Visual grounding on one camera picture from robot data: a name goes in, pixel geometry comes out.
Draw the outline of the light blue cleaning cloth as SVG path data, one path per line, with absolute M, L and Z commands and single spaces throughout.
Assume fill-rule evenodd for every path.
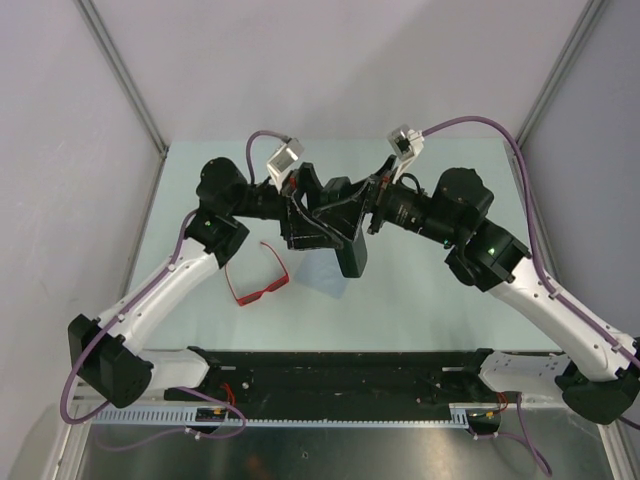
M 333 250 L 311 250 L 305 253 L 294 280 L 333 299 L 341 299 L 349 280 L 342 275 Z

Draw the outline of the dark green glasses case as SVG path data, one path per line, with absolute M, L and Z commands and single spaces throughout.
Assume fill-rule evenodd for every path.
M 353 184 L 348 177 L 330 179 L 324 186 L 324 190 L 331 200 L 343 199 L 352 195 L 356 196 Z M 362 227 L 360 227 L 358 233 L 359 235 L 354 241 L 348 241 L 341 249 L 335 250 L 342 275 L 345 278 L 360 278 L 366 267 L 368 253 Z

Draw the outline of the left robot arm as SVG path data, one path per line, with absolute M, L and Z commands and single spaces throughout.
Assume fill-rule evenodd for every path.
M 346 177 L 321 183 L 308 162 L 271 160 L 270 175 L 251 183 L 229 158 L 218 157 L 201 170 L 198 207 L 180 226 L 171 254 L 150 277 L 97 318 L 78 315 L 68 326 L 72 382 L 81 379 L 105 400 L 125 408 L 149 390 L 187 387 L 197 398 L 214 397 L 221 376 L 190 349 L 153 353 L 145 345 L 157 326 L 209 277 L 225 269 L 249 234 L 241 218 L 274 220 L 292 250 L 342 250 L 346 238 L 325 212 L 343 200 Z

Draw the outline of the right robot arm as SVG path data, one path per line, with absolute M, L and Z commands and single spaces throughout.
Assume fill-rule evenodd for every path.
M 565 290 L 544 268 L 536 235 L 523 243 L 488 219 L 494 195 L 471 168 L 445 170 L 431 194 L 409 188 L 388 159 L 352 183 L 329 181 L 309 196 L 314 220 L 343 244 L 362 250 L 361 224 L 374 234 L 387 224 L 441 244 L 456 279 L 505 303 L 561 349 L 559 356 L 494 351 L 461 376 L 463 393 L 484 401 L 495 391 L 558 398 L 601 425 L 621 419 L 639 396 L 639 342 L 614 329 Z

